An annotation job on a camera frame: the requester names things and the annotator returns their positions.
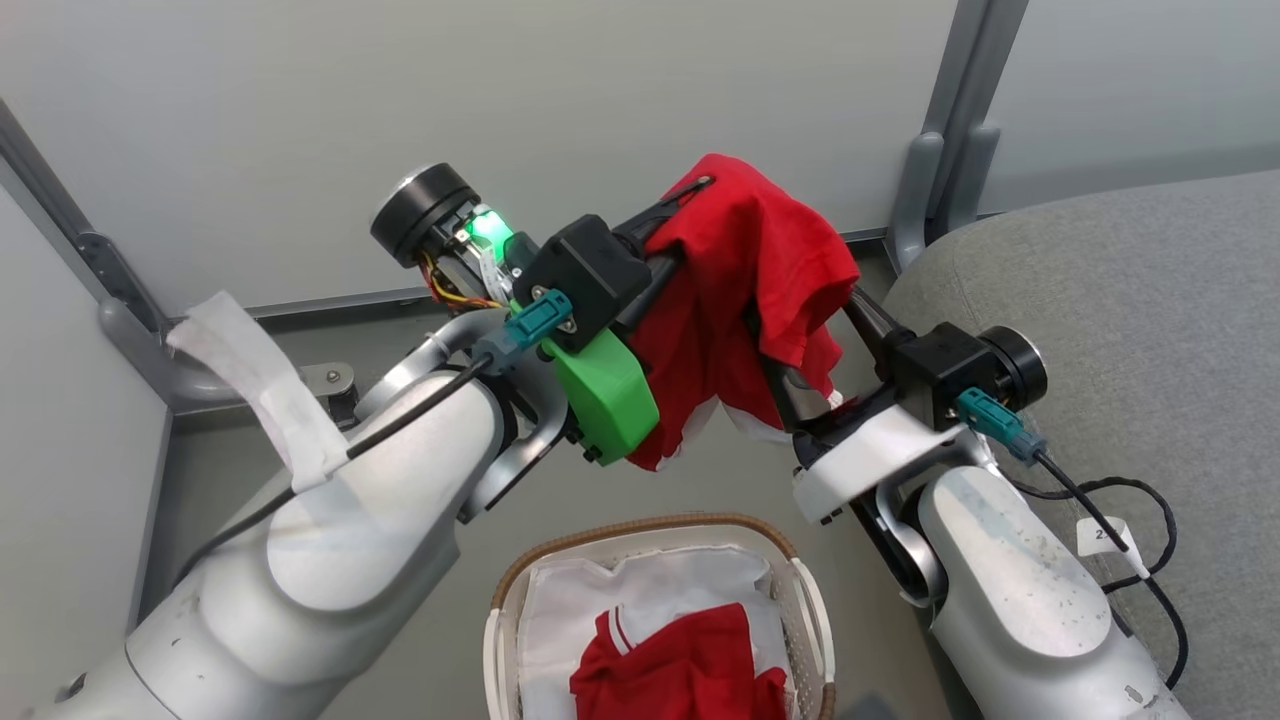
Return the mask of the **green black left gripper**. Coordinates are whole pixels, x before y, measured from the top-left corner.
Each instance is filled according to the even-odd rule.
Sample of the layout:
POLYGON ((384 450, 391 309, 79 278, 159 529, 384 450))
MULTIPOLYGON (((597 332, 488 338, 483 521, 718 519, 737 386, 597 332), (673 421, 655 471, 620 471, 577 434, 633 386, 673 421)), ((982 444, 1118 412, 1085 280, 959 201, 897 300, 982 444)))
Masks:
POLYGON ((489 372, 502 373, 509 355, 545 354, 568 404, 571 439, 588 460, 608 465, 634 452, 657 424, 655 400, 626 337, 685 263, 682 250, 646 259, 645 247, 714 182, 700 176, 614 227, 581 217, 538 243, 438 163, 396 186, 370 232, 402 266, 420 268, 448 306, 506 307, 507 346, 489 372))

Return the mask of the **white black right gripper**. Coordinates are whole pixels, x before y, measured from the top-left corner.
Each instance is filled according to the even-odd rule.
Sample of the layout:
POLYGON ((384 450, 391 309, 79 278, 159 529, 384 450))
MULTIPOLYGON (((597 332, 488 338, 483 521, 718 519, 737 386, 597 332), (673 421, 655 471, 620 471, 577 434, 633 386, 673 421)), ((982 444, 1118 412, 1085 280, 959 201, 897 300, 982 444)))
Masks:
MULTIPOLYGON (((803 516, 829 518, 879 486, 940 464, 947 451, 960 454, 963 465, 1000 477, 989 442, 1012 438, 1018 432, 1006 416, 1048 389, 1034 343, 1004 325, 979 334, 956 325, 913 334, 858 286, 845 316, 869 352, 883 352, 888 378, 797 434, 801 466, 794 498, 803 516)), ((776 360, 760 365, 782 429, 800 430, 817 416, 817 391, 794 366, 776 360)))

